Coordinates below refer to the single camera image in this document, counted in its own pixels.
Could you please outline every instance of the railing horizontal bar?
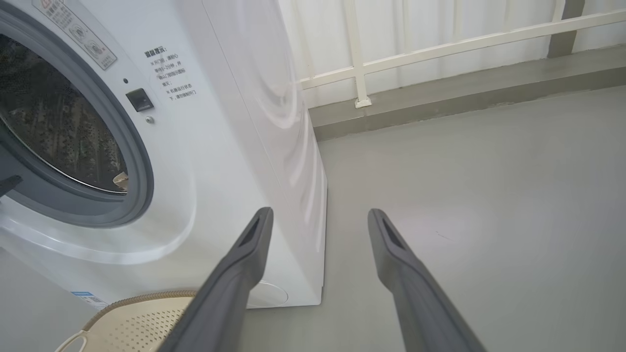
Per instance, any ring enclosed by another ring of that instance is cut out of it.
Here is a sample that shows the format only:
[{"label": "railing horizontal bar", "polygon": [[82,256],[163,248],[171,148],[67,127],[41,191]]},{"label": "railing horizontal bar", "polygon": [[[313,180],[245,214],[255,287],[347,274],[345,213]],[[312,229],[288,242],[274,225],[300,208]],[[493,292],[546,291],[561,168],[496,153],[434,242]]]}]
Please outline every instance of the railing horizontal bar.
[{"label": "railing horizontal bar", "polygon": [[[495,33],[477,38],[462,40],[458,43],[449,43],[432,48],[413,51],[409,54],[400,54],[381,60],[370,61],[364,64],[365,74],[387,70],[412,63],[440,58],[448,55],[463,53],[476,49],[488,48],[490,46],[512,43],[526,39],[549,36],[562,32],[577,31],[583,28],[603,26],[605,24],[626,21],[626,9],[613,11],[604,14],[590,14],[582,17],[564,19],[559,22],[549,22],[537,24],[525,28],[514,29],[507,33]],[[302,88],[308,89],[328,83],[345,80],[354,77],[354,68],[344,68],[341,70],[323,73],[313,78],[301,80]]]}]

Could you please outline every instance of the blue and white sticker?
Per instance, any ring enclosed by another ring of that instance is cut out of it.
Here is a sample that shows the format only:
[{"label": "blue and white sticker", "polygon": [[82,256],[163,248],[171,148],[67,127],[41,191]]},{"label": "blue and white sticker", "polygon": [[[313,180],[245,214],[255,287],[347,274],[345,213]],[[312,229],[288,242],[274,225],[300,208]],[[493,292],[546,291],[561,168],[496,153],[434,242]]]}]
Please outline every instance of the blue and white sticker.
[{"label": "blue and white sticker", "polygon": [[76,291],[76,292],[72,292],[72,294],[82,299],[83,301],[87,302],[90,306],[96,308],[99,311],[101,311],[102,309],[106,308],[109,305],[108,303],[104,302],[100,298],[94,296],[91,292]]}]

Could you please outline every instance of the beige plastic basket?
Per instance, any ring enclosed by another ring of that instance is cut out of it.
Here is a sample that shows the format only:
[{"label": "beige plastic basket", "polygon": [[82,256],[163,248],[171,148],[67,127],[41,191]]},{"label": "beige plastic basket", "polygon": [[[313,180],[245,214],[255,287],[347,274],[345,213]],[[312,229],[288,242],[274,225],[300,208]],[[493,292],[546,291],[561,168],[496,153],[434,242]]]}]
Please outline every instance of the beige plastic basket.
[{"label": "beige plastic basket", "polygon": [[56,352],[83,339],[80,352],[156,351],[196,291],[169,291],[124,299],[101,310]]}]

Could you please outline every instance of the concrete ledge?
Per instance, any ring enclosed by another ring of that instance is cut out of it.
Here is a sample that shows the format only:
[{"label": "concrete ledge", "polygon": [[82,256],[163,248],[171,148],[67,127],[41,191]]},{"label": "concrete ledge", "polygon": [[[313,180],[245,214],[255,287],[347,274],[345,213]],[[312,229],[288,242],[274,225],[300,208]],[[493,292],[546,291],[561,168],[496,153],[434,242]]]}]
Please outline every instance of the concrete ledge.
[{"label": "concrete ledge", "polygon": [[626,46],[518,63],[371,94],[356,109],[342,101],[309,110],[317,140],[521,103],[551,95],[626,85]]}]

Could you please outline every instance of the front-loading washing machine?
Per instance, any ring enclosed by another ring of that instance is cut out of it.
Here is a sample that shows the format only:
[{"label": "front-loading washing machine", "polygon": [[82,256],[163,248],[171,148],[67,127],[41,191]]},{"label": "front-loading washing machine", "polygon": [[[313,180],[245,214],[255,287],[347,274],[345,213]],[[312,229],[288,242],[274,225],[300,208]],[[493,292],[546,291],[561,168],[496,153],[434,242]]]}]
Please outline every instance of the front-loading washing machine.
[{"label": "front-loading washing machine", "polygon": [[0,1],[0,117],[0,246],[64,289],[195,289],[270,206],[249,307],[320,303],[327,180],[274,0]]}]

